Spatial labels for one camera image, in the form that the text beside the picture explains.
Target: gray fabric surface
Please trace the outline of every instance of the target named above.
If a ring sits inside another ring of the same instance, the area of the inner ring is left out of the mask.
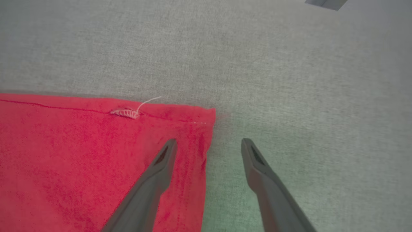
[[[0,90],[216,108],[204,232],[263,231],[243,137],[319,232],[412,231],[411,18],[350,2],[1,1]]]

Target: red towel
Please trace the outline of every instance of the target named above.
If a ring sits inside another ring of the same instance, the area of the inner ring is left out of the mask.
[[[0,230],[99,231],[164,143],[178,144],[153,231],[201,230],[214,109],[0,94]]]

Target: dark object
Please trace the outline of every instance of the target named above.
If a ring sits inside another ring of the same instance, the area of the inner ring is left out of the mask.
[[[107,221],[103,232],[152,232],[160,195],[169,187],[177,144],[166,142]]]
[[[347,0],[306,0],[305,3],[332,10],[339,10],[346,1]]]
[[[316,232],[250,139],[242,139],[249,187],[256,193],[266,232]]]
[[[107,221],[103,232],[152,232],[160,195],[169,187],[177,144],[169,140]],[[316,232],[250,139],[242,140],[246,179],[266,232]]]

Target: loose thread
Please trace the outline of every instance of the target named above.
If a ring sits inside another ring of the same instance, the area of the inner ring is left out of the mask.
[[[128,108],[122,108],[122,109],[116,109],[110,112],[110,114],[115,114],[115,115],[119,115],[119,116],[123,116],[123,117],[127,117],[127,118],[133,118],[136,119],[137,117],[139,117],[139,110],[142,107],[142,105],[155,100],[155,99],[159,99],[161,98],[161,96],[159,97],[155,97],[152,98],[150,100],[147,100],[145,102],[143,102],[142,104],[140,104],[140,106],[137,108],[137,110],[132,110],[132,109],[128,109]]]

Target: gray upholstery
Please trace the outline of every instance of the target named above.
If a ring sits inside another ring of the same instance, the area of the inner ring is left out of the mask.
[[[216,108],[204,232],[263,231],[243,137],[319,232],[412,231],[412,20],[398,1],[3,0],[0,90]]]

